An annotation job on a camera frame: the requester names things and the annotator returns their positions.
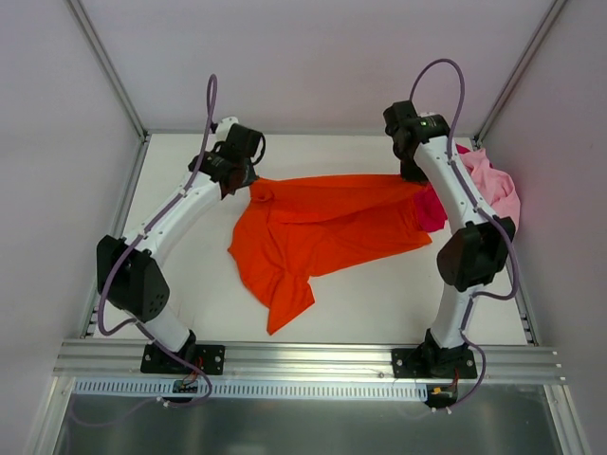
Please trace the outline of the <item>magenta t shirt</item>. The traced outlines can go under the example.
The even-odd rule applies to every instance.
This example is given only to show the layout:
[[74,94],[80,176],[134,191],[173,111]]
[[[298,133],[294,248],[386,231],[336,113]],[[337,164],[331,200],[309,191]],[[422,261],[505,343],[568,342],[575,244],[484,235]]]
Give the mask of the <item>magenta t shirt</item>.
[[414,207],[417,221],[424,231],[432,233],[445,227],[447,214],[430,183],[414,195]]

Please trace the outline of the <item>orange t shirt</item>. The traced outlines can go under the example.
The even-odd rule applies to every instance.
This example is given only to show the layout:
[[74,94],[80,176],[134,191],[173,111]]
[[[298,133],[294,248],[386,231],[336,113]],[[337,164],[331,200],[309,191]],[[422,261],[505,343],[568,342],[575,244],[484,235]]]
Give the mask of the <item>orange t shirt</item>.
[[314,304],[311,278],[429,245],[414,203],[421,189],[389,174],[253,183],[229,253],[243,285],[268,310],[267,333]]

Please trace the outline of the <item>light pink t shirt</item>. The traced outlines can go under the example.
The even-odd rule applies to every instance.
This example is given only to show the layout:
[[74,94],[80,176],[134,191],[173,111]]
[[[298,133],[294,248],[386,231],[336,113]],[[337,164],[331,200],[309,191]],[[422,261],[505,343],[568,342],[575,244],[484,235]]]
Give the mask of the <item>light pink t shirt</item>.
[[493,167],[485,149],[469,151],[460,157],[484,200],[498,216],[510,217],[519,228],[521,200],[511,176]]

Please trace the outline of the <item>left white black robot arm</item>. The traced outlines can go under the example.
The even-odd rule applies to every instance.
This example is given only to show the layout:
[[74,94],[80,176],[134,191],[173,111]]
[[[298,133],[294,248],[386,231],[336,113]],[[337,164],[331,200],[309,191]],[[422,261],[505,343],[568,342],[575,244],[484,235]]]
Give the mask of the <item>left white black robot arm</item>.
[[119,238],[104,236],[96,247],[100,332],[109,337],[136,325],[152,342],[152,359],[176,373],[193,367],[196,336],[169,306],[162,266],[203,213],[257,180],[255,167],[267,146],[263,133],[236,118],[214,124],[203,137],[214,137],[213,146],[201,147],[160,208]]

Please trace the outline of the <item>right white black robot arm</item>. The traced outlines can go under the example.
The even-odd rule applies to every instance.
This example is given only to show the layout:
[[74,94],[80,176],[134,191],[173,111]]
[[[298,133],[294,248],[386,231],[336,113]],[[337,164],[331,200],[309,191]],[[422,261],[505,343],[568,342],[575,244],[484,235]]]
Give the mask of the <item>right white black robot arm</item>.
[[391,352],[397,378],[473,378],[477,372],[465,340],[474,302],[501,272],[516,228],[500,217],[473,183],[440,115],[419,115],[409,100],[383,113],[401,177],[428,183],[447,214],[451,237],[437,254],[444,287],[439,309],[424,340],[414,349]]

